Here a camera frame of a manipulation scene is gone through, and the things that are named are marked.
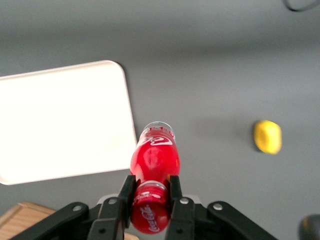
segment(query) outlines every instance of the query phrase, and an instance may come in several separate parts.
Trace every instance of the gray surface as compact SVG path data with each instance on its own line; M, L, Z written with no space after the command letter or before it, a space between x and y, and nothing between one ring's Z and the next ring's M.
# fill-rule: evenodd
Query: gray surface
M162 120L176 133L182 191L292 240L320 213L319 25L320 7L293 13L280 0L1 1L0 76L119 62L136 132ZM278 155L254 151L261 119L282 127ZM0 185L0 214L19 201L93 207L128 173Z

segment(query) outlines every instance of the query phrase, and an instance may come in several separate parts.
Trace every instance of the yellow sponge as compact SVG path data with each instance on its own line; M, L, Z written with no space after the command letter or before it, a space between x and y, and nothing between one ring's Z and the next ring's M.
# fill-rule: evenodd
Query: yellow sponge
M258 149L266 154L277 154L282 147L281 128L269 120L254 125L253 138Z

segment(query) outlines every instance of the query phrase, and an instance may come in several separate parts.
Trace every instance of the red bottle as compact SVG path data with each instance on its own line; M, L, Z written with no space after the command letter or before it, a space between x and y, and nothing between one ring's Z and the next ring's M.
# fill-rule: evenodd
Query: red bottle
M168 124L155 121L143 129L130 171L137 180L131 222L142 233L159 233L170 219L169 177L180 172L175 135Z

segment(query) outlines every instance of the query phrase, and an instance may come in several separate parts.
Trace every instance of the screw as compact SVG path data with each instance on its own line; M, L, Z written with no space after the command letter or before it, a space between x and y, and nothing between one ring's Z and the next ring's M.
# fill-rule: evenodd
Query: screw
M110 198L108 201L108 204L112 205L112 204L115 204L117 201L118 201L118 199L116 199L116 198Z
M79 211L81 209L82 209L82 207L78 205L78 206L75 206L74 208L72 208L72 211L76 212L76 211Z
M188 203L189 203L189 200L188 200L188 198L183 197L183 198L180 199L180 203L182 203L182 204L188 204Z
M215 204L213 205L213 208L214 208L215 210L217 210L217 211L220 211L220 210L223 209L222 205L219 204L219 203L215 203Z

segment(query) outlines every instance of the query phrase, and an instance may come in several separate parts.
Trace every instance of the white board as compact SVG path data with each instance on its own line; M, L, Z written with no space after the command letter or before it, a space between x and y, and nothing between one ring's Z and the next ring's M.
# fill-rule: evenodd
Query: white board
M0 183L128 169L136 136L113 61L0 77Z

